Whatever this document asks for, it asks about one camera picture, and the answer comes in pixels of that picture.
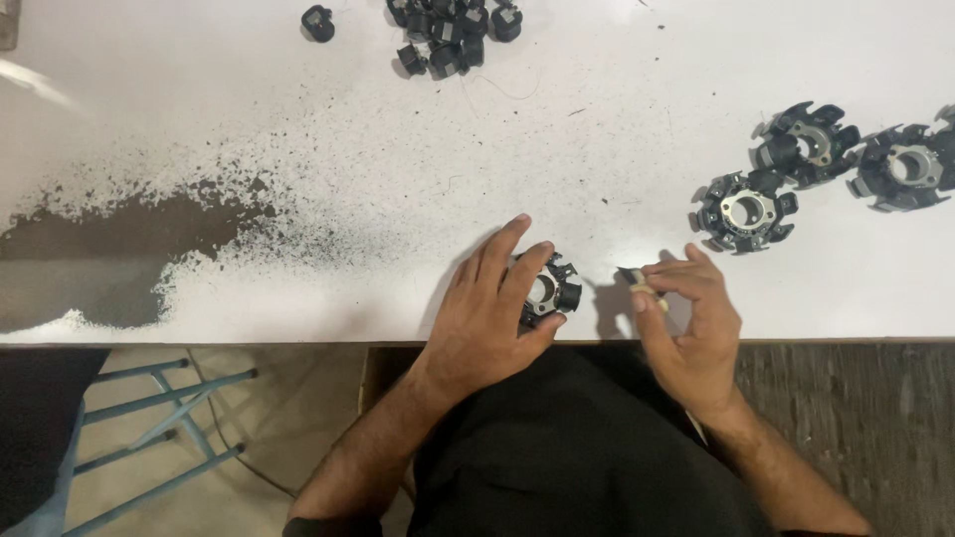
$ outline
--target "pile of black components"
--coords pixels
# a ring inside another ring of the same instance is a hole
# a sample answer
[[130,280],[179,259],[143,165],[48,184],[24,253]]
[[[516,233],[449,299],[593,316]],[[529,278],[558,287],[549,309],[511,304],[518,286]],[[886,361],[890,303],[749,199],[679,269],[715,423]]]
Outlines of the pile of black components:
[[484,36],[498,41],[520,35],[523,13],[510,0],[497,0],[488,12],[485,0],[386,0],[411,44],[398,51],[409,75],[424,75],[431,65],[438,78],[466,74],[484,63]]
[[928,136],[927,125],[895,126],[866,142],[859,176],[849,182],[857,197],[876,196],[881,211],[908,211],[940,204],[955,188],[955,131]]
[[577,274],[577,270],[570,263],[558,265],[561,257],[554,252],[538,272],[537,281],[524,300],[524,308],[520,312],[520,323],[523,326],[534,328],[554,311],[568,313],[576,311],[580,306],[584,287],[567,281],[567,278]]
[[[812,114],[813,101],[801,102],[783,112],[767,127],[767,140],[756,149],[756,167],[773,170],[795,180],[800,188],[825,183],[852,168],[856,154],[848,152],[860,142],[859,128],[842,127],[845,112],[838,106],[820,106]],[[808,147],[806,154],[799,147]]]
[[696,221],[722,248],[740,253],[765,249],[767,244],[788,237],[796,227],[782,224],[782,217],[799,210],[795,193],[776,196],[783,182],[767,170],[755,170],[745,178],[742,172],[724,176],[707,190]]

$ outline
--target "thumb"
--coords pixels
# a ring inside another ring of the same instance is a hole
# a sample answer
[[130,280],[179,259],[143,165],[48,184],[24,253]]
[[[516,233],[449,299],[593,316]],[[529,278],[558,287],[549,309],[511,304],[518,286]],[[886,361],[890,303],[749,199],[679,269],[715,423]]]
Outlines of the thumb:
[[647,358],[653,362],[658,357],[677,353],[673,339],[667,333],[667,322],[660,305],[649,294],[639,290],[631,295],[633,316],[637,321],[637,332],[643,343]]
[[533,356],[532,359],[536,359],[554,343],[557,329],[565,322],[567,317],[563,313],[555,312],[547,315],[534,330],[520,337],[521,350]]

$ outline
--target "hand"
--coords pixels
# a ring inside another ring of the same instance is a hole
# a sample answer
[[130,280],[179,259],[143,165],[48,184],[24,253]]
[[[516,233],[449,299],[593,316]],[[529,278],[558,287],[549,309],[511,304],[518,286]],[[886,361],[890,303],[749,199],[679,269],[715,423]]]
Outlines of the hand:
[[457,267],[445,292],[431,338],[409,375],[449,404],[522,371],[553,343],[567,320],[552,313],[534,331],[518,336],[524,299],[554,253],[554,245],[540,243],[507,269],[530,226],[530,217],[521,214],[488,238]]
[[657,382],[694,417],[711,424],[742,401],[733,381],[742,321],[710,257],[689,244],[687,258],[642,268],[651,288],[692,301],[684,335],[670,338],[663,312],[645,292],[633,293],[633,309]]

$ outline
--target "small component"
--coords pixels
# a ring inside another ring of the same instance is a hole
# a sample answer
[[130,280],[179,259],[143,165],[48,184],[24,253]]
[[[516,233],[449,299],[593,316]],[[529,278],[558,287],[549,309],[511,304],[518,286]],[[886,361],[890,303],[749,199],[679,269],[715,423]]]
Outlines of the small component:
[[487,33],[488,18],[487,8],[484,6],[468,8],[467,10],[463,10],[458,16],[464,33],[481,36]]
[[938,191],[955,188],[955,136],[943,130],[933,137],[927,125],[900,125],[866,142],[859,176],[849,182],[857,197],[876,196],[873,207],[909,211],[947,200]]
[[394,24],[401,28],[408,26],[408,15],[411,14],[412,8],[411,0],[388,0],[388,11],[392,12]]
[[431,53],[431,64],[435,66],[435,71],[441,78],[446,78],[460,71],[461,58],[458,50],[457,45],[449,43],[437,47]]
[[457,19],[438,19],[431,32],[431,38],[438,43],[460,43],[464,37],[461,23]]
[[[770,136],[756,149],[756,167],[774,170],[808,188],[832,180],[856,163],[856,154],[846,150],[860,142],[859,128],[842,127],[845,112],[827,104],[810,114],[813,101],[801,102],[783,112],[767,128]],[[803,142],[808,151],[799,148]]]
[[424,75],[428,72],[428,60],[414,45],[398,49],[398,60],[409,75]]
[[312,6],[302,15],[302,26],[319,43],[328,43],[335,36],[335,25],[331,24],[331,10],[321,6]]
[[623,268],[617,267],[617,270],[620,271],[620,274],[624,277],[624,280],[630,285],[630,292],[637,292],[641,290],[646,294],[656,298],[657,305],[660,306],[660,310],[663,313],[669,311],[669,302],[663,297],[662,292],[657,292],[654,288],[647,285],[647,278],[640,271],[639,268]]
[[431,27],[434,19],[430,14],[415,11],[408,15],[408,38],[412,41],[427,41],[431,39]]
[[457,14],[455,0],[431,0],[431,9],[435,10],[439,17],[454,18]]
[[524,20],[524,14],[520,12],[517,6],[510,3],[503,3],[491,14],[491,22],[494,23],[494,35],[503,43],[510,43],[520,35],[520,23]]
[[[520,258],[519,255],[511,258],[511,265]],[[541,320],[554,311],[568,313],[576,311],[581,304],[581,294],[584,286],[572,284],[567,278],[577,274],[571,264],[558,265],[561,255],[554,252],[538,272],[537,279],[531,287],[524,308],[520,313],[520,323],[528,328],[536,327]]]
[[773,172],[755,170],[747,178],[732,173],[714,183],[696,213],[700,228],[712,233],[712,241],[737,252],[753,252],[767,243],[778,243],[796,227],[784,226],[782,217],[799,210],[796,194],[777,197],[783,179]]
[[461,69],[467,71],[484,63],[484,38],[480,35],[465,35],[461,43]]

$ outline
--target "floor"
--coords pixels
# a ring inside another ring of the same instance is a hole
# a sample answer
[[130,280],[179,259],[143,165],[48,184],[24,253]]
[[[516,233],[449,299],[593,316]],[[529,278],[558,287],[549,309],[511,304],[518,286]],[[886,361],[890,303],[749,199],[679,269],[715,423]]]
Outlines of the floor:
[[[356,344],[192,349],[207,377],[257,368],[253,380],[214,396],[229,443],[288,489],[308,478],[358,416],[367,348]],[[121,349],[104,371],[185,356],[184,349]],[[172,370],[173,387],[195,383]],[[744,346],[738,381],[759,411],[873,521],[879,535],[955,537],[955,344],[775,344]],[[94,410],[156,391],[149,377],[95,384]],[[82,430],[81,461],[135,440],[171,410],[162,405]],[[217,450],[207,405],[192,413]],[[180,436],[79,476],[67,528],[202,461]],[[290,498],[235,461],[122,516],[94,536],[277,535]],[[402,494],[384,521],[404,534],[411,504]]]
[[[358,392],[366,348],[334,344],[272,348],[195,348],[191,352],[208,378],[250,368],[260,376],[225,386],[213,396],[220,425],[230,444],[244,441],[242,457],[283,487],[297,490],[331,444],[358,417]],[[185,349],[120,349],[103,371],[128,369],[186,356]],[[166,372],[173,388],[196,383],[193,368]],[[87,410],[151,396],[157,388],[149,376],[94,384],[86,393]],[[78,460],[86,461],[122,447],[172,411],[155,406],[84,427]],[[217,453],[223,451],[207,404],[193,419]],[[78,476],[71,487],[66,528],[141,494],[204,461],[185,435],[126,459]],[[278,535],[290,498],[227,461],[123,515],[95,537],[177,535]],[[386,535],[403,535],[411,503],[399,498],[383,525]]]

